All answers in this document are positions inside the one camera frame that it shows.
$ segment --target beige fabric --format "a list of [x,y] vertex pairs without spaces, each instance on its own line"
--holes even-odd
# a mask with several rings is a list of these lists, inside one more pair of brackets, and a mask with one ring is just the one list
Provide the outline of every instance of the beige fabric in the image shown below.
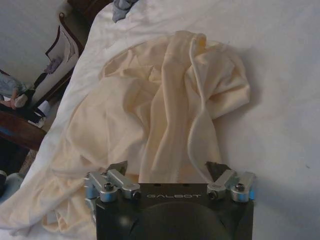
[[128,160],[140,182],[173,183],[220,162],[212,119],[249,101],[241,60],[187,31],[125,50],[75,109],[51,164],[0,205],[0,227],[95,239],[83,176]]

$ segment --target black plastic part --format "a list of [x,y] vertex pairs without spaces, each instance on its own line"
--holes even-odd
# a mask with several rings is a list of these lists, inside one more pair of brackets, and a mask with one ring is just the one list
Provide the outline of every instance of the black plastic part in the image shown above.
[[226,171],[230,170],[230,167],[226,164],[220,164],[216,162],[207,161],[205,163],[206,168],[208,169],[212,180],[215,182],[218,178]]
[[254,203],[210,200],[207,185],[140,183],[140,200],[118,191],[96,200],[98,240],[251,240]]

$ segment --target silver metal bracket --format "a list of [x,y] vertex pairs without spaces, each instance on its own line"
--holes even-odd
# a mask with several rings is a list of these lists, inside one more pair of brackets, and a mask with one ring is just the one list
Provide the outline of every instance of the silver metal bracket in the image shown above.
[[239,182],[231,188],[231,198],[238,203],[246,203],[251,198],[253,183],[256,176],[246,171],[239,179]]
[[121,190],[122,195],[126,199],[140,199],[140,185],[138,183],[133,183],[116,169],[110,169],[106,174],[106,178]]
[[220,200],[225,198],[226,190],[235,181],[237,173],[233,170],[225,170],[224,173],[212,184],[207,185],[206,193],[211,200]]
[[110,203],[117,199],[118,188],[108,182],[99,172],[90,172],[88,177],[95,190],[98,191],[102,202]]

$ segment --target bed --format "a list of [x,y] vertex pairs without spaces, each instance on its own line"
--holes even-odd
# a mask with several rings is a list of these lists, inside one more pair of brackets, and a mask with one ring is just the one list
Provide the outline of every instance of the bed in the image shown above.
[[[140,0],[112,22],[95,18],[87,44],[23,184],[47,165],[74,108],[98,84],[110,58],[177,30],[204,33],[241,56],[250,103],[215,120],[223,161],[257,175],[253,239],[318,239],[320,3],[318,0]],[[5,230],[1,239],[13,239]],[[34,226],[28,237],[72,239]]]

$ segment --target crumpled garment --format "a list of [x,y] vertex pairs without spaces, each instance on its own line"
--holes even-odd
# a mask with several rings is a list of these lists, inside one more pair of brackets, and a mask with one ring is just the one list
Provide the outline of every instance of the crumpled garment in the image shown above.
[[114,0],[112,21],[116,23],[121,19],[125,19],[132,6],[138,1],[139,0]]
[[0,228],[23,234],[41,221],[50,232],[95,240],[87,172],[127,161],[141,183],[208,182],[206,162],[221,162],[212,120],[249,101],[241,60],[188,31],[124,50],[99,78],[50,164],[0,205]]

